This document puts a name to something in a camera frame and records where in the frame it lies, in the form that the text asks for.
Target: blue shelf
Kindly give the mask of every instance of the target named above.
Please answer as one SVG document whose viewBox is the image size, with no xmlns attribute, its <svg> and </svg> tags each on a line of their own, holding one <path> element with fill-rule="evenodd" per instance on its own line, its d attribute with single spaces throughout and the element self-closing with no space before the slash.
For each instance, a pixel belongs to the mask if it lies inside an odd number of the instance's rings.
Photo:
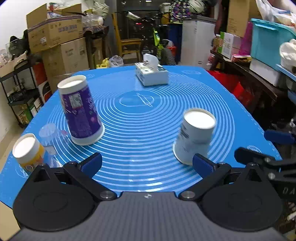
<svg viewBox="0 0 296 241">
<path fill-rule="evenodd" d="M 276 68 L 281 71 L 282 73 L 284 73 L 285 75 L 289 76 L 292 80 L 296 81 L 296 75 L 294 75 L 293 73 L 291 73 L 289 70 L 287 70 L 286 68 L 284 68 L 283 66 L 277 64 Z"/>
</svg>

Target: metal rack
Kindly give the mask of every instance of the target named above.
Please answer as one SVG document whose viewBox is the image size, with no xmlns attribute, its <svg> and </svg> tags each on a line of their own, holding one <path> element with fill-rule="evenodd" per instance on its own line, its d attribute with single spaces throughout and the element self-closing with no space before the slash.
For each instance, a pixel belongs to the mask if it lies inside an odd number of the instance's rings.
<svg viewBox="0 0 296 241">
<path fill-rule="evenodd" d="M 6 99 L 7 99 L 8 105 L 9 105 L 10 108 L 12 109 L 13 114 L 15 115 L 15 118 L 17 119 L 17 121 L 18 121 L 18 123 L 19 123 L 19 126 L 22 127 L 22 128 L 26 127 L 27 124 L 22 124 L 22 123 L 20 122 L 19 118 L 17 117 L 17 115 L 16 115 L 16 113 L 15 113 L 15 111 L 14 111 L 14 109 L 13 109 L 13 106 L 26 104 L 26 105 L 27 105 L 27 108 L 30 110 L 30 107 L 29 107 L 29 105 L 28 105 L 28 101 L 29 101 L 31 98 L 35 98 L 35 97 L 37 97 L 37 98 L 40 99 L 40 93 L 39 93 L 38 88 L 37 88 L 37 86 L 36 86 L 36 84 L 35 84 L 35 81 L 34 81 L 34 77 L 33 77 L 33 73 L 32 73 L 31 67 L 32 67 L 32 65 L 31 65 L 30 61 L 29 61 L 28 59 L 25 59 L 25 60 L 23 60 L 22 62 L 18 63 L 18 64 L 14 67 L 14 71 L 13 71 L 13 72 L 11 72 L 11 73 L 9 73 L 9 74 L 7 74 L 7 75 L 5 75 L 5 76 L 3 76 L 3 77 L 0 78 L 0 83 L 1 83 L 2 88 L 3 88 L 3 90 L 4 90 L 4 93 L 5 93 L 5 96 L 6 96 Z M 26 90 L 26 92 L 24 93 L 25 89 L 21 87 L 20 80 L 19 80 L 17 74 L 18 74 L 19 72 L 25 70 L 25 69 L 29 69 L 29 70 L 30 70 L 31 77 L 32 77 L 32 81 L 33 81 L 33 83 L 34 83 L 34 87 L 35 87 L 35 88 L 34 88 L 34 89 L 30 89 L 30 90 Z M 24 99 L 23 99 L 23 100 L 20 100 L 20 101 L 12 101 L 12 102 L 9 101 L 8 96 L 7 96 L 7 92 L 6 92 L 5 87 L 4 87 L 4 85 L 3 85 L 3 82 L 4 82 L 5 80 L 11 78 L 11 77 L 14 79 L 15 84 L 18 84 L 18 85 L 19 85 L 20 90 L 21 90 L 21 92 L 22 92 L 22 95 L 24 96 Z"/>
</svg>

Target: white wall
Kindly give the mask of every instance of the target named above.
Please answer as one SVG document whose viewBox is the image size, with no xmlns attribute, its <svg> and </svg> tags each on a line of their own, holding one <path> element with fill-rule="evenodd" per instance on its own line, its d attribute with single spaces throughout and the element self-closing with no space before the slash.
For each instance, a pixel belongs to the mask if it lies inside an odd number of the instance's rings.
<svg viewBox="0 0 296 241">
<path fill-rule="evenodd" d="M 26 15 L 37 7 L 50 2 L 49 0 L 6 0 L 0 6 L 0 49 L 5 48 L 14 35 L 23 36 L 27 29 Z M 92 8 L 92 0 L 72 0 L 72 4 L 82 3 L 82 11 Z M 7 104 L 2 87 L 0 86 L 0 141 L 4 138 L 9 128 L 16 122 L 15 116 Z"/>
</svg>

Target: floor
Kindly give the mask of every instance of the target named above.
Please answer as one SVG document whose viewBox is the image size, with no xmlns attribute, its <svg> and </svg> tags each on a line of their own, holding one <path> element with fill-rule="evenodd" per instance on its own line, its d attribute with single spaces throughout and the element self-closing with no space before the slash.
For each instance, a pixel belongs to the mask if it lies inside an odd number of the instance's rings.
<svg viewBox="0 0 296 241">
<path fill-rule="evenodd" d="M 12 150 L 14 143 L 20 137 L 23 131 L 23 129 L 17 126 L 17 129 L 15 130 L 14 136 L 12 137 L 12 140 L 9 143 L 8 148 L 6 149 L 5 153 L 2 155 L 0 159 L 0 171 L 2 170 L 6 162 L 7 156 Z M 13 216 L 12 209 L 0 202 L 0 239 L 4 241 L 8 240 L 18 230 L 19 226 Z"/>
</svg>

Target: open cardboard box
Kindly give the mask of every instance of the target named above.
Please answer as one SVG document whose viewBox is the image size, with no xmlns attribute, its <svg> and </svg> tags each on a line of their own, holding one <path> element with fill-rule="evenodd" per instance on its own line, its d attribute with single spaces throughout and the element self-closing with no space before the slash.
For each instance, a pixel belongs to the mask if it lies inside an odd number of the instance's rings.
<svg viewBox="0 0 296 241">
<path fill-rule="evenodd" d="M 47 18 L 47 4 L 27 14 L 29 45 L 32 53 L 44 51 L 83 36 L 82 17 L 68 12 L 81 12 L 76 4 L 57 12 L 62 17 Z"/>
</svg>

